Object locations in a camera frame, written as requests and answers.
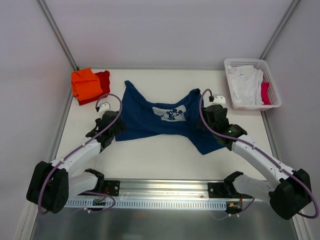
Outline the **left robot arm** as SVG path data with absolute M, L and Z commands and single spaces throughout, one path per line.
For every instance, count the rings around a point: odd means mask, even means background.
M 105 111 L 102 117 L 95 120 L 95 127 L 74 150 L 62 158 L 51 162 L 41 161 L 35 166 L 26 199 L 36 204 L 39 210 L 56 214 L 71 197 L 85 192 L 101 194 L 105 188 L 103 173 L 92 168 L 77 176 L 74 173 L 105 150 L 116 135 L 126 129 L 118 111 Z

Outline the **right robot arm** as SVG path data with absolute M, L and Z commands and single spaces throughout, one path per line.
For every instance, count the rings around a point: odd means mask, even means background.
M 310 204 L 312 199 L 309 174 L 294 170 L 265 153 L 242 127 L 230 124 L 227 108 L 220 104 L 200 107 L 199 117 L 218 143 L 250 163 L 264 180 L 235 171 L 224 179 L 224 193 L 235 198 L 248 195 L 270 204 L 273 211 L 289 220 Z

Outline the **blue printed t shirt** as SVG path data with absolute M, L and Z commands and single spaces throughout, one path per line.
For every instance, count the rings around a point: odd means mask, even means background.
M 152 103 L 129 80 L 124 83 L 121 117 L 126 130 L 115 137 L 116 141 L 179 135 L 188 138 L 202 155 L 224 147 L 210 131 L 199 127 L 200 89 L 192 89 L 177 103 Z

